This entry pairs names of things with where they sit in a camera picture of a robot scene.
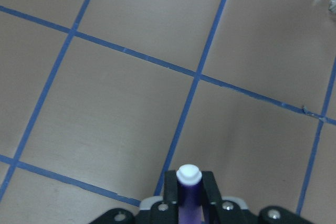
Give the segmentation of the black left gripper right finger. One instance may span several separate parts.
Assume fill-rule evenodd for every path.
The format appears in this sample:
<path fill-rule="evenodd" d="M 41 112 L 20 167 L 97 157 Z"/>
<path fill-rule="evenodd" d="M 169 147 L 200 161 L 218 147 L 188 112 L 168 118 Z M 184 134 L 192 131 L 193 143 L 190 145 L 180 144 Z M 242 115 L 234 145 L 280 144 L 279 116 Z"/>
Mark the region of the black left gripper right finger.
<path fill-rule="evenodd" d="M 268 206 L 253 214 L 244 200 L 223 197 L 213 172 L 202 172 L 202 206 L 206 223 L 311 223 L 279 206 Z"/>

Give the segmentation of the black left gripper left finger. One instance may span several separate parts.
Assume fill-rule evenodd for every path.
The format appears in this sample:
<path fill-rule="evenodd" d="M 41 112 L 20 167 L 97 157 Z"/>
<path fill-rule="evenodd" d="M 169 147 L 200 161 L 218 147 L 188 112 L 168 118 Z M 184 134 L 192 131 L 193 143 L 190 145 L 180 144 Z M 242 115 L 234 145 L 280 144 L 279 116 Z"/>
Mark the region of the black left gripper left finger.
<path fill-rule="evenodd" d="M 173 170 L 165 173 L 163 195 L 142 200 L 136 215 L 123 208 L 113 208 L 92 223 L 178 223 L 178 216 L 178 185 Z"/>

